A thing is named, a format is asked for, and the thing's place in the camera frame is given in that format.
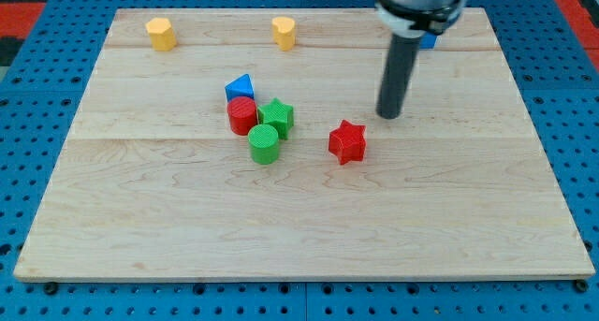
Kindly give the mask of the blue block behind arm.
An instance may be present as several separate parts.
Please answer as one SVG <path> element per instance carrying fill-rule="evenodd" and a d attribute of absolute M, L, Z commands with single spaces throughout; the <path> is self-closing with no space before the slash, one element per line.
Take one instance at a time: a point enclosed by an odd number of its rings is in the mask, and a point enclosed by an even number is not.
<path fill-rule="evenodd" d="M 437 36 L 430 34 L 430 33 L 426 33 L 420 42 L 420 49 L 422 50 L 431 50 L 435 47 L 436 44 L 436 40 L 437 40 Z"/>

